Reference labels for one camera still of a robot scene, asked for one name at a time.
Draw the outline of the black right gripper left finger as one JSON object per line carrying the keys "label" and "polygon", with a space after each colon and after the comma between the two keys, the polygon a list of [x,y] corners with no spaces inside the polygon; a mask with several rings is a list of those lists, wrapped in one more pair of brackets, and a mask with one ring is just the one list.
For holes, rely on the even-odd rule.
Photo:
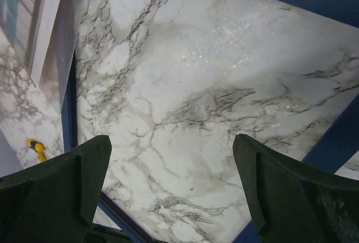
{"label": "black right gripper left finger", "polygon": [[1,242],[84,242],[111,151],[109,136],[98,135],[1,177]]}

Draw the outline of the photo print with balloons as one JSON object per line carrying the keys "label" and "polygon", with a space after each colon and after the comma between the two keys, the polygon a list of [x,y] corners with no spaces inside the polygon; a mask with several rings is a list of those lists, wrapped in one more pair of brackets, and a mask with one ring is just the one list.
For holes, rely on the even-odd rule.
{"label": "photo print with balloons", "polygon": [[1,0],[1,29],[30,80],[62,109],[85,0]]}

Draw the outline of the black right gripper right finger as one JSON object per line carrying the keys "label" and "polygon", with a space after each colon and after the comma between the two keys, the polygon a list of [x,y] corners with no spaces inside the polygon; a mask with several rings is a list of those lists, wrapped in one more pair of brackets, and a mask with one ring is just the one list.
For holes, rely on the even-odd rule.
{"label": "black right gripper right finger", "polygon": [[236,135],[233,156],[261,242],[358,242],[358,181],[245,134]]}

